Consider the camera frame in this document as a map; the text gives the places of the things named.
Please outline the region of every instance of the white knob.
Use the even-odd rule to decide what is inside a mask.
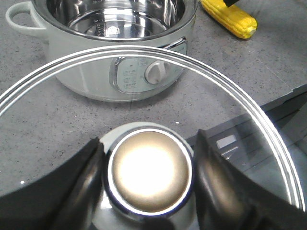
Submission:
[[[145,71],[145,79],[150,84],[158,84],[168,76],[170,64],[163,61],[155,61]]]

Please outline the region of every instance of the inner pot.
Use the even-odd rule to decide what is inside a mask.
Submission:
[[[105,38],[142,38],[176,25],[183,0],[47,0],[49,13],[77,32]]]

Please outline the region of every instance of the glass lid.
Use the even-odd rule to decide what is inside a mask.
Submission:
[[[0,96],[0,196],[47,175],[95,137],[150,122],[192,147],[203,130],[212,148],[247,177],[305,209],[295,166],[269,118],[225,75],[180,49],[85,50],[10,87]]]

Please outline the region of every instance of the corn cob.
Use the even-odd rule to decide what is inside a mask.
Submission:
[[[250,38],[257,29],[257,21],[236,5],[227,7],[223,0],[201,0],[203,8],[235,36]]]

